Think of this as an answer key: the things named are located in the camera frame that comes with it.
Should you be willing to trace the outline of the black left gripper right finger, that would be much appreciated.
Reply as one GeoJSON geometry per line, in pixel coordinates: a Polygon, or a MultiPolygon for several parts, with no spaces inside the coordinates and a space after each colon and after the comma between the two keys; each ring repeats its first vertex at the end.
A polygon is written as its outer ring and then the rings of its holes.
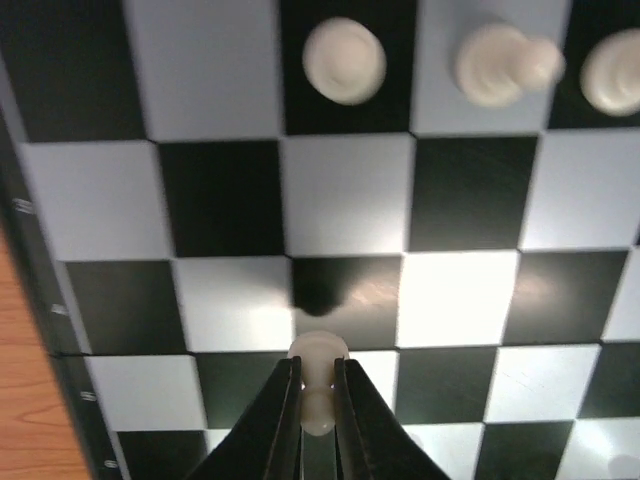
{"type": "Polygon", "coordinates": [[[360,363],[334,361],[338,461],[344,479],[448,480],[410,438],[360,363]]]}

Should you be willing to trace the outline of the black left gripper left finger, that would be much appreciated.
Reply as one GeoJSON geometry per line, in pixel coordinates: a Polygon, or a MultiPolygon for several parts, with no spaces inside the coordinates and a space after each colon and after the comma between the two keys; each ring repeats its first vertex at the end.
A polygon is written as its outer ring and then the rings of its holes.
{"type": "Polygon", "coordinates": [[[301,473],[301,359],[282,359],[191,480],[294,480],[301,473]]]}

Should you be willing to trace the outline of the white pawn chess piece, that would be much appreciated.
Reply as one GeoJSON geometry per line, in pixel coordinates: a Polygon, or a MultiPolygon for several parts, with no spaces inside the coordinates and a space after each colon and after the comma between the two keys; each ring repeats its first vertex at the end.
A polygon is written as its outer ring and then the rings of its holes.
{"type": "Polygon", "coordinates": [[[580,73],[582,93],[596,110],[614,117],[639,111],[639,29],[601,40],[587,55],[580,73]]]}
{"type": "Polygon", "coordinates": [[[327,331],[307,332],[294,340],[287,357],[301,359],[302,429],[315,437],[330,433],[335,425],[334,361],[350,358],[345,341],[327,331]]]}
{"type": "Polygon", "coordinates": [[[381,88],[387,69],[379,39],[361,23],[334,17],[307,37],[302,65],[308,82],[325,98],[346,106],[362,104],[381,88]]]}
{"type": "Polygon", "coordinates": [[[506,107],[531,91],[556,84],[565,58],[547,37],[525,35],[506,23],[490,23],[465,37],[454,73],[460,91],[473,104],[506,107]]]}

